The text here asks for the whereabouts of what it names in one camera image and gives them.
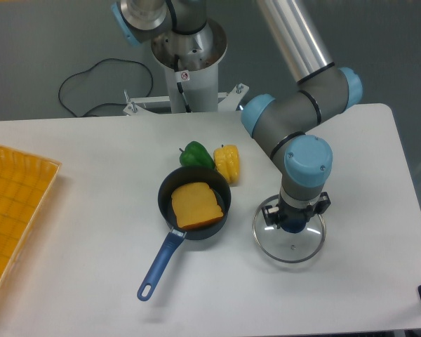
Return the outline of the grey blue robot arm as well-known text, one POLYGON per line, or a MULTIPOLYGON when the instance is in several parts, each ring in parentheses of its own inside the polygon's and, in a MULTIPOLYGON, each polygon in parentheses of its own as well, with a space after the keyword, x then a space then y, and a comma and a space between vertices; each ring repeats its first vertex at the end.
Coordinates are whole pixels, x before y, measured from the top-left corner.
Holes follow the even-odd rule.
MULTIPOLYGON (((297 233, 330 204, 323 186, 331 148, 309 131, 357 104, 363 87, 353 70, 334 65, 301 1, 259 1, 258 7, 299 89, 284 101, 254 97, 241 122, 282 175, 279 204, 265 207, 265 220, 297 233)), ((218 63, 227 40, 205 1, 118 1, 112 13, 128 43, 150 42, 172 112, 217 110, 218 63)))

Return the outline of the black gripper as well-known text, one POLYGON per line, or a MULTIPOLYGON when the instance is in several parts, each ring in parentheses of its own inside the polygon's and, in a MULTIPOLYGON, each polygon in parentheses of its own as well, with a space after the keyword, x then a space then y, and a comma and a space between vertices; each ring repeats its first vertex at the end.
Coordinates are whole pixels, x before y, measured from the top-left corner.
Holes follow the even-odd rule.
POLYGON ((331 200, 327 192, 321 192, 310 200, 298 200, 280 191, 264 201, 260 206, 267 227, 273 228, 305 228, 316 216, 322 228, 326 228, 323 214, 330 207, 331 200))

